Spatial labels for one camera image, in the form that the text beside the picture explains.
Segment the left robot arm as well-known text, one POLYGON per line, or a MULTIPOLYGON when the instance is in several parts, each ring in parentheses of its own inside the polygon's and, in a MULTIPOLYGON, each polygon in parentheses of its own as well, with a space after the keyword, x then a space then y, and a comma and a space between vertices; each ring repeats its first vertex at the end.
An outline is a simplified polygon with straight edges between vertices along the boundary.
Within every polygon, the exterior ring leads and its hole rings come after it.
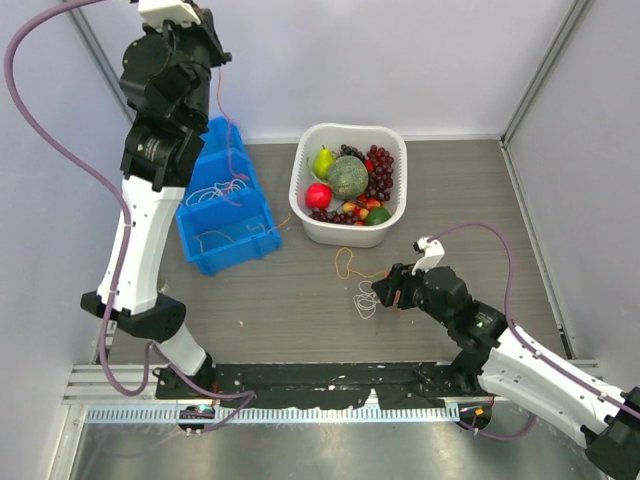
POLYGON ((110 261, 81 307, 151 340, 181 370, 179 388, 205 397, 212 359, 188 331, 186 307, 157 289, 169 227, 208 132, 214 68, 230 61, 210 10, 193 1, 141 1, 144 34, 126 49, 119 86, 135 119, 124 142, 120 215, 110 261))

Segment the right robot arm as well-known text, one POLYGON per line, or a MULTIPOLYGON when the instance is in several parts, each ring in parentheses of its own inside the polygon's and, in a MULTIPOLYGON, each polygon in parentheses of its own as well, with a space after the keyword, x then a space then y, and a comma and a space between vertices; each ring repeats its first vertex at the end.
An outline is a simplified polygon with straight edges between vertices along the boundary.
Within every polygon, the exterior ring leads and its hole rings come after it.
POLYGON ((395 264, 372 290, 385 307, 417 308, 436 320, 461 351, 451 380, 465 395, 504 397, 582 447, 613 479, 639 476, 639 390, 624 391, 565 361, 510 327, 499 310, 474 299, 449 267, 413 272, 395 264))

